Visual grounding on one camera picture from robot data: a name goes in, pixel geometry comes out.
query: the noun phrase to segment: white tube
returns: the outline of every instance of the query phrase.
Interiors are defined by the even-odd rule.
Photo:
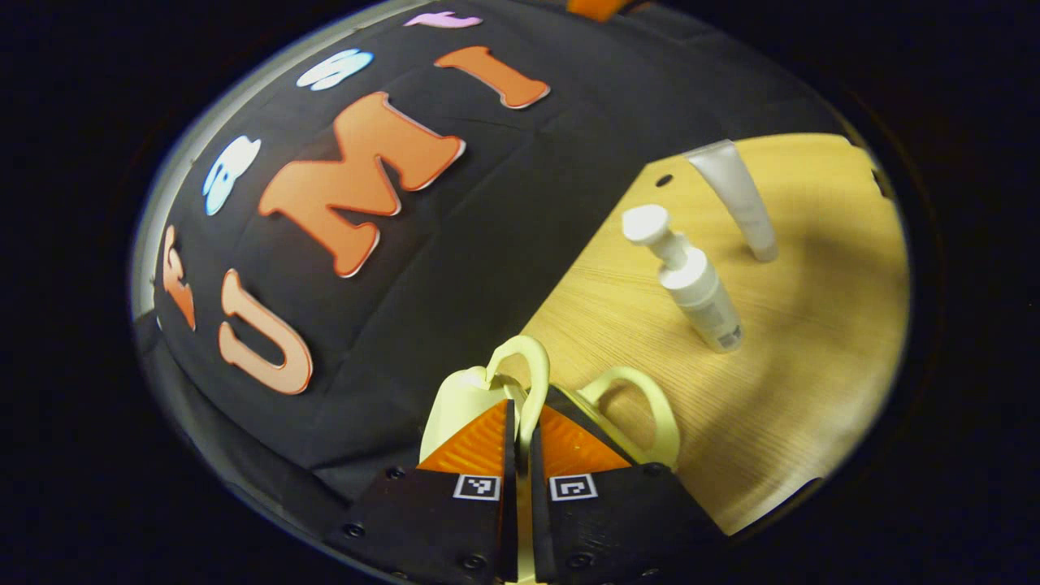
[[[761,262],[779,255],[777,235],[755,181],[733,141],[720,141],[684,153],[740,227],[755,258]]]

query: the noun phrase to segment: wooden table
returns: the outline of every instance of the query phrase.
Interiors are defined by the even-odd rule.
[[[697,170],[666,158],[644,169],[522,331],[545,345],[566,388],[614,365],[652,376],[682,431],[677,473],[728,534],[856,447],[899,367],[910,298],[895,205],[863,151],[823,134],[737,148],[776,228],[777,260],[756,261]],[[709,350],[657,282],[659,260],[623,237],[622,211],[648,203],[716,264],[743,320],[739,350]],[[522,359],[502,372],[526,381]],[[612,390],[603,410],[649,444],[641,392]]]

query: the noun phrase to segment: bottle label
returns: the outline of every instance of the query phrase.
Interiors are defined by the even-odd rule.
[[[743,335],[744,333],[740,332],[740,326],[737,325],[736,329],[734,329],[732,333],[727,333],[722,337],[719,337],[719,345],[723,348],[732,348],[740,340]]]
[[[726,321],[722,316],[722,312],[719,311],[717,303],[711,303],[710,305],[704,308],[694,309],[690,311],[690,315],[694,317],[697,321],[697,323],[699,323],[701,327],[704,327],[705,329],[712,329],[714,327],[719,327]]]

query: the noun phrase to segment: pump dispenser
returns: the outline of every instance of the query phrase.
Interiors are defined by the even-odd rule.
[[[635,246],[650,248],[665,263],[657,277],[694,329],[712,350],[731,352],[744,336],[740,317],[711,262],[681,233],[669,229],[671,217],[660,205],[622,213],[622,231]]]

